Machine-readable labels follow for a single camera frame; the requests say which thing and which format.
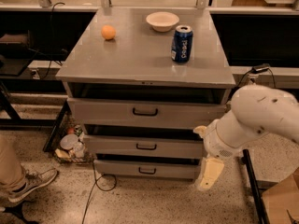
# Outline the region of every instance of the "can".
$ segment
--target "can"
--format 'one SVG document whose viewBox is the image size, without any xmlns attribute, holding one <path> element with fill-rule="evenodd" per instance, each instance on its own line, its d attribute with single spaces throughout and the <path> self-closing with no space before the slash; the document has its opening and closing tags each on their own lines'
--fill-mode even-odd
<svg viewBox="0 0 299 224">
<path fill-rule="evenodd" d="M 188 25 L 176 27 L 171 46 L 171 58 L 177 63 L 186 63 L 191 54 L 193 31 Z"/>
</svg>

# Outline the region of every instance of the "white bowl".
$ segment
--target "white bowl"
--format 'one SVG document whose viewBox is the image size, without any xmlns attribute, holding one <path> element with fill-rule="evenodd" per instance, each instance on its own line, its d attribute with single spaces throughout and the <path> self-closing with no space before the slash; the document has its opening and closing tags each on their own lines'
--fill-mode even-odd
<svg viewBox="0 0 299 224">
<path fill-rule="evenodd" d="M 147 23 L 157 32 L 168 32 L 179 22 L 179 17 L 170 12 L 154 12 L 146 18 Z"/>
<path fill-rule="evenodd" d="M 71 133 L 63 137 L 63 139 L 60 141 L 60 146 L 65 150 L 70 150 L 74 147 L 77 141 L 78 137 Z"/>
</svg>

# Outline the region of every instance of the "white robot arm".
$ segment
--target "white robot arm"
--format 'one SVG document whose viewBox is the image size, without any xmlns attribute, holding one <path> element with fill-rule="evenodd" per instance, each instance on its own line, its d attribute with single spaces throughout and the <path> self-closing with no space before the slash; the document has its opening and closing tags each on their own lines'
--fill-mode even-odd
<svg viewBox="0 0 299 224">
<path fill-rule="evenodd" d="M 248 85 L 233 95 L 231 110 L 221 119 L 193 131 L 204 139 L 208 154 L 195 185 L 208 190 L 221 174 L 224 161 L 239 153 L 248 141 L 275 133 L 299 144 L 298 102 L 288 92 Z"/>
</svg>

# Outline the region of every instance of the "terrazzo floor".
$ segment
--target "terrazzo floor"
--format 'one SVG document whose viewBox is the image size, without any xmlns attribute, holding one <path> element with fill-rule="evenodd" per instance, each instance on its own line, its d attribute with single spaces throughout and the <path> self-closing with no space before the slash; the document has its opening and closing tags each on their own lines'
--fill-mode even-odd
<svg viewBox="0 0 299 224">
<path fill-rule="evenodd" d="M 47 108 L 40 108 L 40 104 L 38 108 L 36 105 L 15 107 L 26 118 L 37 113 L 38 116 L 49 118 L 56 117 L 60 104 L 56 100 L 55 104 Z M 93 189 L 82 222 L 94 183 L 93 166 L 62 164 L 49 153 L 43 152 L 50 129 L 1 130 L 0 134 L 15 147 L 26 169 L 42 172 L 55 167 L 59 170 L 59 175 L 50 185 L 34 191 L 25 199 L 33 201 L 23 205 L 23 213 L 28 220 L 43 224 L 258 223 L 246 167 L 240 163 L 239 158 L 226 162 L 221 177 L 207 192 L 198 191 L 192 182 L 187 181 L 117 176 L 117 185 L 113 190 Z M 257 179 L 278 182 L 299 166 L 299 147 L 285 138 L 268 134 L 246 147 Z M 114 179 L 103 177 L 98 184 L 102 189 L 110 189 Z M 10 203 L 6 194 L 1 192 L 0 205 L 16 204 Z M 22 222 L 11 214 L 0 213 L 0 223 Z"/>
</svg>

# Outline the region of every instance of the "shoe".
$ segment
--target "shoe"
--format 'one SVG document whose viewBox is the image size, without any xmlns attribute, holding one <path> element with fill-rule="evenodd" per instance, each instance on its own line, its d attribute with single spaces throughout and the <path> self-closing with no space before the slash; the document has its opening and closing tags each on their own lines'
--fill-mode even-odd
<svg viewBox="0 0 299 224">
<path fill-rule="evenodd" d="M 18 192 L 11 191 L 8 194 L 8 199 L 12 203 L 17 203 L 24 199 L 27 195 L 29 195 L 35 189 L 39 189 L 47 186 L 51 181 L 54 180 L 58 171 L 56 169 L 49 169 L 43 174 L 27 174 L 26 175 L 26 184 L 23 190 Z"/>
</svg>

